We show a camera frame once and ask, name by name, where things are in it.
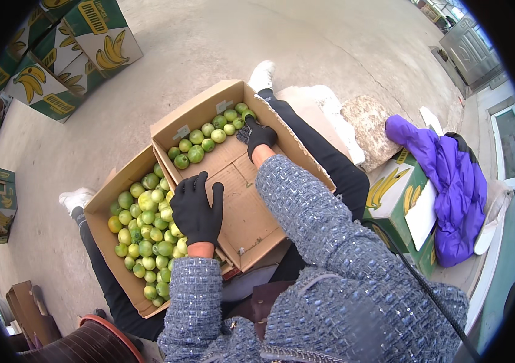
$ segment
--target gloved hand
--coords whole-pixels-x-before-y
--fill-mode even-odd
[[[278,135],[269,126],[262,126],[256,123],[251,115],[245,117],[246,125],[237,132],[237,140],[247,145],[247,156],[253,163],[253,149],[259,145],[267,145],[270,148],[276,144]]]
[[[213,184],[213,207],[209,206],[205,182],[209,175],[184,179],[177,185],[170,205],[177,227],[187,236],[187,246],[197,242],[211,242],[217,247],[217,236],[223,222],[223,184]]]

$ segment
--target purple cloth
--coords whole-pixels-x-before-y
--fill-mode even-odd
[[[399,115],[386,120],[386,136],[403,145],[437,190],[435,252],[443,267],[455,266],[474,252],[484,219],[487,182],[463,138],[417,128]]]

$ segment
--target sequined fabric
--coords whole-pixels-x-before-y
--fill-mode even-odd
[[[261,343],[247,319],[220,321],[216,261],[176,260],[159,336],[167,362],[271,362],[277,350],[285,359],[308,351],[349,362],[452,361],[460,339],[451,325],[399,258],[351,222],[348,208],[324,184],[276,155],[259,169],[256,188],[310,266],[277,298]],[[431,286],[464,326],[466,295],[450,285]]]

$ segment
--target door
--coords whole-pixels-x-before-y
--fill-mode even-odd
[[[492,115],[497,178],[515,190],[515,105]]]
[[[491,41],[469,14],[461,18],[439,42],[468,85],[500,65]]]

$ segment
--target concrete floor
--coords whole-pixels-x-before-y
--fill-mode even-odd
[[[274,91],[324,84],[344,102],[370,95],[424,126],[428,107],[457,130],[460,93],[429,52],[442,33],[405,0],[318,2],[119,0],[144,57],[95,91],[61,125],[14,101],[0,133],[0,167],[16,172],[19,211],[0,245],[0,296],[31,280],[62,334],[105,307],[75,222],[58,195],[99,189],[149,144],[149,126],[219,80],[277,64]],[[160,360],[154,345],[147,359]]]

